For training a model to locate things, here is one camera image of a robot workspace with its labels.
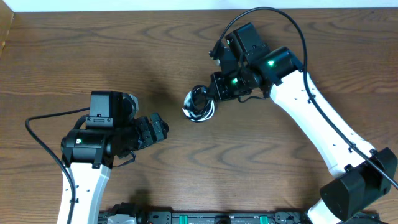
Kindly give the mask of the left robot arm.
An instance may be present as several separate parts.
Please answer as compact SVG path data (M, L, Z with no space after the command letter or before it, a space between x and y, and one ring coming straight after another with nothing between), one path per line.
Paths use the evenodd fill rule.
M63 194L58 223L96 223L114 158L167 139L168 124L153 113L136 118L138 100L116 91L92 91L90 112L62 139Z

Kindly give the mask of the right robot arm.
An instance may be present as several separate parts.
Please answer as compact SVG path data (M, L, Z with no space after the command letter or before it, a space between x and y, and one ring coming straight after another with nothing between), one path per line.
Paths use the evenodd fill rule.
M358 135L316 88L305 65L287 47L271 50L248 23L225 30L210 52L221 70L213 74L213 101L259 88L280 106L320 153L333 180L307 217L312 223L342 223L394 186L397 156L377 150Z

